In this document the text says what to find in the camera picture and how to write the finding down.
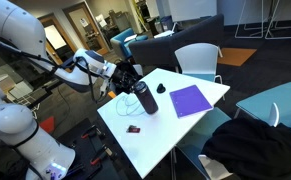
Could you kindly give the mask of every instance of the black water bottle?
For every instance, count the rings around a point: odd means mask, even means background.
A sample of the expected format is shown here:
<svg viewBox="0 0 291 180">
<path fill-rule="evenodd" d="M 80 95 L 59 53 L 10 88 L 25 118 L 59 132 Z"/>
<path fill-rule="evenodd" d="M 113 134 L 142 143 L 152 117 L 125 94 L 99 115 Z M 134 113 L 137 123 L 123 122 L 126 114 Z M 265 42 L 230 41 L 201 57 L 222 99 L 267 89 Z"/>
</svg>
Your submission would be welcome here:
<svg viewBox="0 0 291 180">
<path fill-rule="evenodd" d="M 153 114 L 158 110 L 156 101 L 144 81 L 137 82 L 133 89 L 135 95 L 144 107 L 147 114 Z"/>
</svg>

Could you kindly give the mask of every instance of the purple notebook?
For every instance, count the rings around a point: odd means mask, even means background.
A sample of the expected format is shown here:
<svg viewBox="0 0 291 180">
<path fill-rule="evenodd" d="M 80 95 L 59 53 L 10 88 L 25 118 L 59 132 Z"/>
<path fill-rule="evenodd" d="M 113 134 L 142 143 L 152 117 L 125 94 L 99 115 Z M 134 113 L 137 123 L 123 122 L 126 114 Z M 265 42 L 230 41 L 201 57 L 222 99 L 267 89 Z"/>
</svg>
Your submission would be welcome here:
<svg viewBox="0 0 291 180">
<path fill-rule="evenodd" d="M 196 85 L 176 90 L 169 94 L 179 118 L 213 109 L 213 106 L 209 104 Z"/>
</svg>

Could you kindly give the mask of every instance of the clothing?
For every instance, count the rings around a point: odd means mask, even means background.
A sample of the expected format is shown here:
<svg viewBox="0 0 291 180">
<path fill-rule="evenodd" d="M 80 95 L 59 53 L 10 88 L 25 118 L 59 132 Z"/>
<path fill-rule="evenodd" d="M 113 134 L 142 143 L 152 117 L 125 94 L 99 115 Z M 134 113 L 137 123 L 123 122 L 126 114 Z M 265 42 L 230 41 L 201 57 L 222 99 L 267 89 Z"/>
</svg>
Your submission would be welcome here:
<svg viewBox="0 0 291 180">
<path fill-rule="evenodd" d="M 233 119 L 214 131 L 202 154 L 242 179 L 285 179 L 291 175 L 291 128 Z"/>
</svg>

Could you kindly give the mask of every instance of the carpet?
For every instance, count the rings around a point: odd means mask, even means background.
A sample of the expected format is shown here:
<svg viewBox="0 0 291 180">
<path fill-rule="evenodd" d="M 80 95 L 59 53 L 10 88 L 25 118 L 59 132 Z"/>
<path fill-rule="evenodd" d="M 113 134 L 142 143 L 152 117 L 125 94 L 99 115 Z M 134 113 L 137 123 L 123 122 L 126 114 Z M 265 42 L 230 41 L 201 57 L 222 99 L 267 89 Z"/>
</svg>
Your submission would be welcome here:
<svg viewBox="0 0 291 180">
<path fill-rule="evenodd" d="M 256 49 L 222 48 L 221 51 L 223 57 L 218 57 L 217 63 L 241 66 L 255 53 Z"/>
</svg>

